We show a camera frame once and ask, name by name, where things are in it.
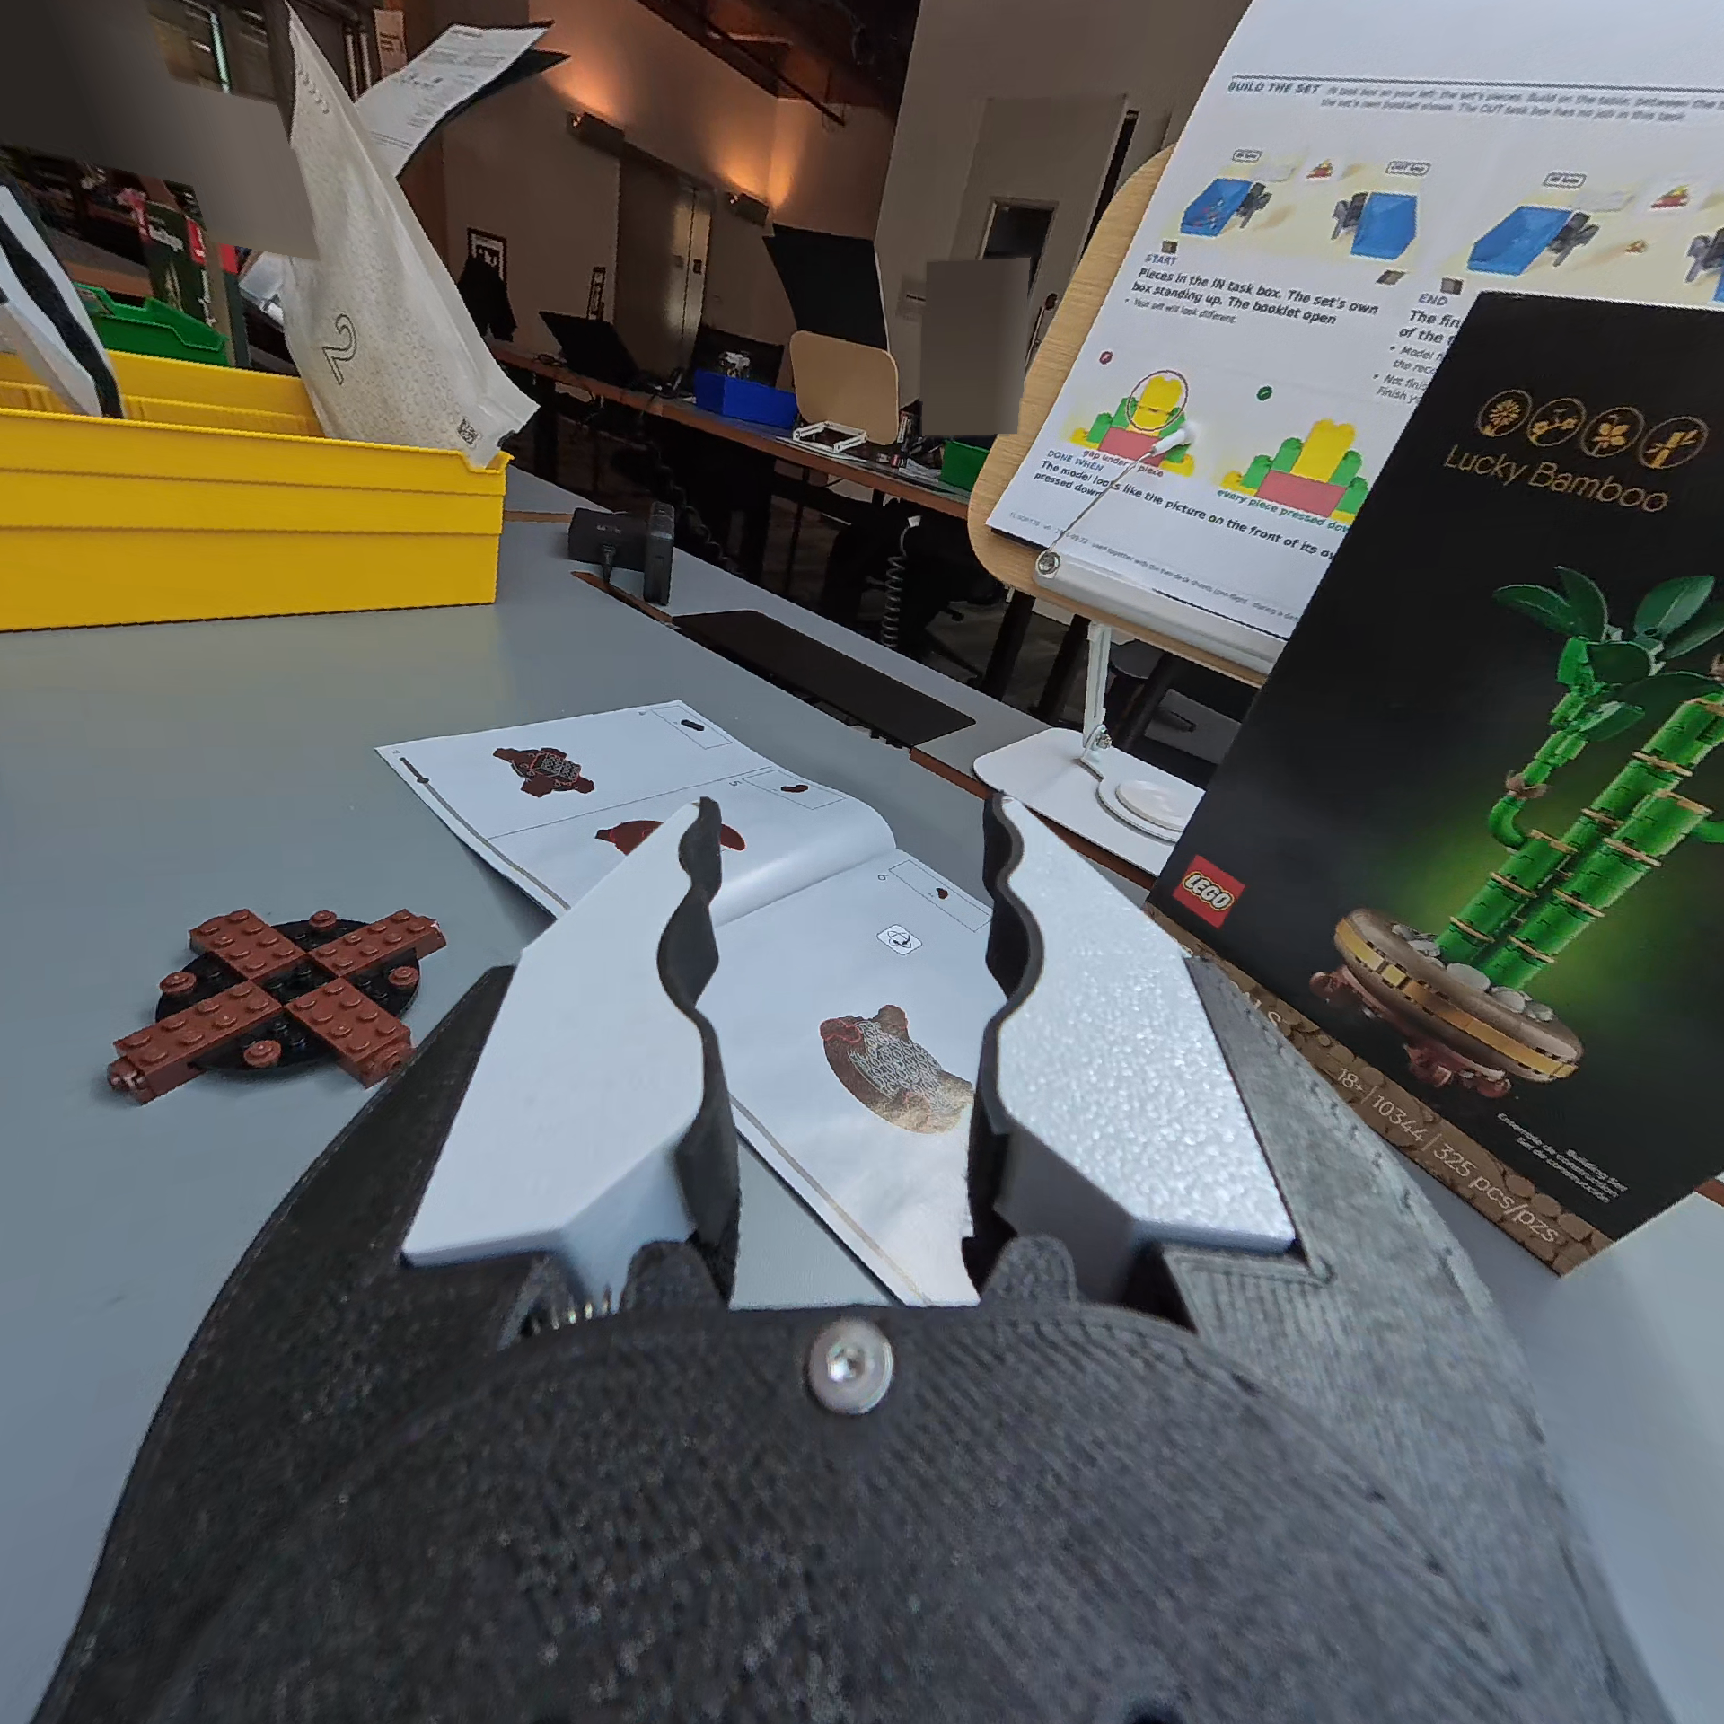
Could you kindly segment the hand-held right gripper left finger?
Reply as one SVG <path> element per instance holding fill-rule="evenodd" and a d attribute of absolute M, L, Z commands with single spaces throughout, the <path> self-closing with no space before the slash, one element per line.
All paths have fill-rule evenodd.
<path fill-rule="evenodd" d="M 647 1243 L 697 1240 L 731 1293 L 737 1133 L 700 1009 L 719 884 L 720 816 L 703 800 L 522 951 L 402 1240 L 410 1265 L 551 1251 L 599 1300 Z"/>

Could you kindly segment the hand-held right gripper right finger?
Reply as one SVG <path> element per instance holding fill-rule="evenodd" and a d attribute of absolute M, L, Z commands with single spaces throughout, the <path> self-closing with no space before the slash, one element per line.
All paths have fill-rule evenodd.
<path fill-rule="evenodd" d="M 986 806 L 987 971 L 969 1142 L 969 1271 L 1009 1236 L 1067 1244 L 1130 1301 L 1158 1244 L 1281 1256 L 1298 1231 L 1192 960 L 1021 800 Z"/>

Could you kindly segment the yellow plastic bin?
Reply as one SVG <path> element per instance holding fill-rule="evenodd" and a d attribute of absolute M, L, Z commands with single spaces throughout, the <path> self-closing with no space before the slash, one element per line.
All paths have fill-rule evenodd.
<path fill-rule="evenodd" d="M 299 378 L 115 354 L 125 419 L 3 356 L 3 630 L 481 605 L 506 453 L 333 439 Z"/>

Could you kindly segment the black desk mat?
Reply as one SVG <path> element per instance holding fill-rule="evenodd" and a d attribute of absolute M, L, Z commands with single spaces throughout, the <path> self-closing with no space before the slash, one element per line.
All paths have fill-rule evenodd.
<path fill-rule="evenodd" d="M 744 668 L 904 748 L 950 736 L 971 714 L 761 611 L 681 615 L 676 628 Z"/>

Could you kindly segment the grey desk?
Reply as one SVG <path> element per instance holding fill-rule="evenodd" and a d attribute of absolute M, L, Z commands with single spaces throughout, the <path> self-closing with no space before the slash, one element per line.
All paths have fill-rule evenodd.
<path fill-rule="evenodd" d="M 982 898 L 979 800 L 579 583 L 506 525 L 491 605 L 3 636 L 3 1719 L 77 1625 L 163 1387 L 364 1103 L 347 1074 L 106 1087 L 198 918 L 439 917 L 421 1042 L 544 914 L 375 744 L 682 699 Z M 1563 1489 L 1678 1720 L 1723 1719 L 1723 1205 L 1555 1277 L 1419 1174 L 1527 1352 Z"/>

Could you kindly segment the white instruction booklet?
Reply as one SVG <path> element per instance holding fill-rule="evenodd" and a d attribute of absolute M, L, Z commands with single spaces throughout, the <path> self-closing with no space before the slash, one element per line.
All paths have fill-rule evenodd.
<path fill-rule="evenodd" d="M 719 974 L 700 1009 L 740 1133 L 897 1300 L 975 1300 L 969 1115 L 1001 1002 L 982 902 L 897 851 L 870 805 L 681 700 L 381 755 L 556 922 L 712 800 Z"/>

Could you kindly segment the white board stand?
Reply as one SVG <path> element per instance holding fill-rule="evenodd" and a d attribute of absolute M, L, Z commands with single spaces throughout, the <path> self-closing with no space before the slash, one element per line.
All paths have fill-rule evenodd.
<path fill-rule="evenodd" d="M 1082 836 L 1104 865 L 1162 873 L 1202 787 L 1130 752 L 1134 718 L 1104 714 L 1113 630 L 1089 623 L 1082 729 L 1044 729 L 979 755 L 979 779 Z"/>

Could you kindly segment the brown and black brick assembly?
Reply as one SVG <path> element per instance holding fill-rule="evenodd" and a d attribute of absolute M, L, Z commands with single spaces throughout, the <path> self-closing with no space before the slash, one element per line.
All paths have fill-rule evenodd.
<path fill-rule="evenodd" d="M 143 1103 L 205 1070 L 336 1063 L 363 1087 L 389 1078 L 415 1051 L 401 1014 L 444 929 L 415 911 L 375 922 L 315 911 L 284 923 L 231 911 L 189 942 L 193 957 L 160 980 L 155 1019 L 117 1042 L 106 1074 Z"/>

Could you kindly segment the black toy set box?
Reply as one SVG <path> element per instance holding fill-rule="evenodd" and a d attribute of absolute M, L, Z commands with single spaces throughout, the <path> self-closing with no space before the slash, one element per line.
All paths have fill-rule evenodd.
<path fill-rule="evenodd" d="M 1478 298 L 1154 902 L 1561 1274 L 1723 1169 L 1723 309 Z"/>

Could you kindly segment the black power adapter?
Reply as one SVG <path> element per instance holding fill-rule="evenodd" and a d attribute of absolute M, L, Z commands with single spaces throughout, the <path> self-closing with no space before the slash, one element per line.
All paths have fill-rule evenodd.
<path fill-rule="evenodd" d="M 568 525 L 571 563 L 595 567 L 609 588 L 616 571 L 643 575 L 643 600 L 663 608 L 673 598 L 678 511 L 650 503 L 647 514 L 578 509 Z"/>

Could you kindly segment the long background table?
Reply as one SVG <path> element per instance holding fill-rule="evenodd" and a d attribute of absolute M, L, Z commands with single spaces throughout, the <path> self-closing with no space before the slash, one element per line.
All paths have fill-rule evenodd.
<path fill-rule="evenodd" d="M 533 356 L 499 340 L 491 340 L 488 348 L 493 350 L 499 365 L 503 365 L 506 370 L 531 371 L 533 378 L 567 393 L 585 393 L 593 399 L 604 399 L 604 403 L 616 403 L 620 408 L 636 409 L 647 419 L 678 422 L 710 438 L 720 438 L 727 443 L 754 447 L 759 453 L 767 453 L 778 462 L 786 462 L 812 473 L 828 473 L 829 477 L 839 477 L 844 484 L 861 484 L 867 491 L 896 496 L 896 499 L 920 506 L 924 511 L 938 511 L 954 518 L 969 517 L 971 495 L 958 486 L 946 486 L 941 481 L 924 484 L 908 476 L 904 467 L 892 467 L 878 460 L 856 460 L 851 453 L 832 453 L 829 447 L 801 443 L 788 433 L 708 412 L 688 399 L 663 396 L 663 393 L 643 390 L 643 388 L 620 388 L 616 384 L 579 374 L 551 356 Z"/>

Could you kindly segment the black laptop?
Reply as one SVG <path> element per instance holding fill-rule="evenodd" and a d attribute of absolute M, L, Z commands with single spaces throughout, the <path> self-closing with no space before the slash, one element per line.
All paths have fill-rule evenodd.
<path fill-rule="evenodd" d="M 620 388 L 650 388 L 650 371 L 633 359 L 618 328 L 604 318 L 542 313 L 567 366 Z"/>

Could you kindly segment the printed instruction sheet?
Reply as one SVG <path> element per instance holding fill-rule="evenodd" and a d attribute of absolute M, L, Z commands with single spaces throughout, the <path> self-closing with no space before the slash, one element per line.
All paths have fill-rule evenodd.
<path fill-rule="evenodd" d="M 987 525 L 1272 665 L 1479 291 L 1723 301 L 1720 3 L 1253 3 Z"/>

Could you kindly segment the white paper bag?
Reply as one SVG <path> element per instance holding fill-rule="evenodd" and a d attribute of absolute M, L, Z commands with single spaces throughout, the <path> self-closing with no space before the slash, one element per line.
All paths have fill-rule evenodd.
<path fill-rule="evenodd" d="M 285 328 L 289 354 L 329 438 L 499 457 L 533 403 L 503 374 L 401 176 L 304 25 L 291 22 L 291 150 L 318 254 L 257 254 L 246 295 Z"/>

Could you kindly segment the black panel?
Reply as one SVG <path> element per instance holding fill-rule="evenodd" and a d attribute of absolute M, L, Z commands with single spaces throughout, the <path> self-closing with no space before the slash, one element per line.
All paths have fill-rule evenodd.
<path fill-rule="evenodd" d="M 776 226 L 765 234 L 765 250 L 786 287 L 797 332 L 890 348 L 878 253 L 870 238 Z"/>

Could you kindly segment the red and green toy box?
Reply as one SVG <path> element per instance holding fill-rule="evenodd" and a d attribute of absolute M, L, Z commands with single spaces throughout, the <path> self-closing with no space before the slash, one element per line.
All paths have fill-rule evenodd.
<path fill-rule="evenodd" d="M 159 307 L 183 313 L 227 340 L 227 365 L 249 370 L 251 344 L 241 294 L 241 253 L 221 244 L 205 226 L 193 188 L 133 176 L 128 170 L 88 169 L 90 212 L 128 212 L 140 230 L 148 269 L 148 295 Z"/>

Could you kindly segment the black and white striped bag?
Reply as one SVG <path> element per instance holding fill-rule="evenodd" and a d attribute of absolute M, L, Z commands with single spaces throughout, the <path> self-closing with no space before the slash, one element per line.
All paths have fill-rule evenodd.
<path fill-rule="evenodd" d="M 124 419 L 117 371 L 30 207 L 3 180 L 3 350 L 72 409 Z"/>

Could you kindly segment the white paper slip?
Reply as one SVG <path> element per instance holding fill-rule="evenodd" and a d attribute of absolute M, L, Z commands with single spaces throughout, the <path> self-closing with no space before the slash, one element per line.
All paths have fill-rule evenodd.
<path fill-rule="evenodd" d="M 538 45 L 546 29 L 451 25 L 421 55 L 372 84 L 357 101 L 357 116 L 378 169 L 398 176 L 447 120 L 567 61 L 567 52 Z"/>

